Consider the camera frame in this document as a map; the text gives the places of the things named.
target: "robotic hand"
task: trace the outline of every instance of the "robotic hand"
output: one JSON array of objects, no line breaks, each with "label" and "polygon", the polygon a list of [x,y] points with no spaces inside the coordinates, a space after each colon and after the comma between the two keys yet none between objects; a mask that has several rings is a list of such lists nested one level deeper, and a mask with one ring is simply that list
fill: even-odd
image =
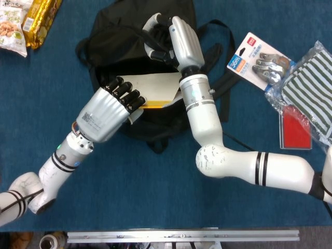
[{"label": "robotic hand", "polygon": [[195,31],[181,18],[153,15],[143,30],[156,25],[169,29],[173,49],[169,53],[145,50],[153,60],[172,63],[182,74],[179,86],[186,105],[195,140],[202,146],[196,166],[206,176],[233,176],[251,184],[294,190],[332,203],[332,148],[326,155],[323,173],[315,173],[301,157],[265,153],[238,152],[223,145],[223,131],[212,98],[208,77],[200,73],[204,58]]},{"label": "robotic hand", "polygon": [[39,214],[54,203],[63,183],[93,152],[93,143],[110,139],[145,103],[140,92],[131,90],[132,84],[123,82],[121,77],[99,88],[73,123],[72,132],[42,166],[39,176],[25,173],[7,192],[0,193],[0,226],[21,217],[27,208]]}]

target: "striped cloth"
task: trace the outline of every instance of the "striped cloth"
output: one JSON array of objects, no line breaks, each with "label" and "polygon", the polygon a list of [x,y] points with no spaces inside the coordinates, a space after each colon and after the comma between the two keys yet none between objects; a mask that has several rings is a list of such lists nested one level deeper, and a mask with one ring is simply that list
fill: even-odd
[{"label": "striped cloth", "polygon": [[325,50],[285,80],[282,96],[310,120],[319,140],[332,146],[332,58]]}]

